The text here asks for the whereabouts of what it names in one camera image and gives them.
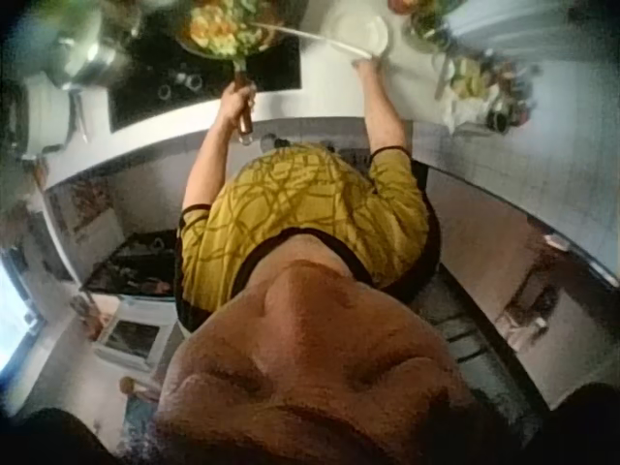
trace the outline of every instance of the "cloth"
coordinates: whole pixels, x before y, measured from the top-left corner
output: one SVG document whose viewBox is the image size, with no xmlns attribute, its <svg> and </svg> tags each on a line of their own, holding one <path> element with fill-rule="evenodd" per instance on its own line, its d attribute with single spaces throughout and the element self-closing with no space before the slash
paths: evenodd
<svg viewBox="0 0 620 465">
<path fill-rule="evenodd" d="M 189 330 L 241 292 L 256 264 L 295 234 L 315 235 L 358 281 L 393 286 L 428 236 L 428 211 L 402 147 L 374 154 L 369 179 L 318 145 L 246 166 L 213 205 L 182 213 L 176 299 Z"/>
</svg>

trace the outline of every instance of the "stovetop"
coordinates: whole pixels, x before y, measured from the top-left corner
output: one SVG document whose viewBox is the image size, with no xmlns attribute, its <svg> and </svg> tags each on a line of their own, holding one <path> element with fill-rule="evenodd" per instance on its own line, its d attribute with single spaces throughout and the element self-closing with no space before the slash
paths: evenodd
<svg viewBox="0 0 620 465">
<path fill-rule="evenodd" d="M 113 132 L 159 114 L 219 99 L 233 80 L 233 64 L 184 50 L 172 37 L 152 34 L 132 45 L 131 71 L 108 90 Z M 299 40 L 280 44 L 247 60 L 259 92 L 301 88 Z"/>
</svg>

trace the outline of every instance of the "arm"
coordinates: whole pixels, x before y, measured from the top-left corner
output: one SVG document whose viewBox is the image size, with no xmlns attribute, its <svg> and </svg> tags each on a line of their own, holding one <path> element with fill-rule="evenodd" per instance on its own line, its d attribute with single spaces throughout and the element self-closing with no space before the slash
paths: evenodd
<svg viewBox="0 0 620 465">
<path fill-rule="evenodd" d="M 235 91 L 234 84 L 224 91 L 215 123 L 206 133 L 196 163 L 190 172 L 183 210 L 192 205 L 211 205 L 215 202 L 226 181 L 229 141 L 241 112 L 246 106 L 254 105 L 254 94 L 253 87 Z"/>
<path fill-rule="evenodd" d="M 405 127 L 386 94 L 378 63 L 359 60 L 355 66 L 364 94 L 366 131 L 371 153 L 395 145 L 407 147 Z"/>
</svg>

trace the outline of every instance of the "pan handle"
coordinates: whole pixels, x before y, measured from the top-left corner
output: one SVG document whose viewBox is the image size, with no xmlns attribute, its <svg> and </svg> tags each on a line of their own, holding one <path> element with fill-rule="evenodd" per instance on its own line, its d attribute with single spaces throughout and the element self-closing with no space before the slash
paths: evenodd
<svg viewBox="0 0 620 465">
<path fill-rule="evenodd" d="M 245 71 L 245 61 L 234 62 L 234 89 L 238 90 L 248 85 L 247 73 Z M 237 131 L 239 132 L 239 141 L 243 145 L 250 145 L 254 140 L 252 133 L 254 133 L 254 124 L 252 123 L 252 109 L 246 107 L 239 118 L 239 125 Z"/>
</svg>

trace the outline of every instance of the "white plate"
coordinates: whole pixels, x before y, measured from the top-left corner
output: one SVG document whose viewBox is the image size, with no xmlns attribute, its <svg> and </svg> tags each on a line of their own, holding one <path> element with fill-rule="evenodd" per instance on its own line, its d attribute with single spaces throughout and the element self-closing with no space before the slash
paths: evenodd
<svg viewBox="0 0 620 465">
<path fill-rule="evenodd" d="M 335 41 L 368 50 L 375 56 L 383 55 L 389 45 L 388 25 L 371 10 L 334 12 L 325 24 L 324 34 Z"/>
</svg>

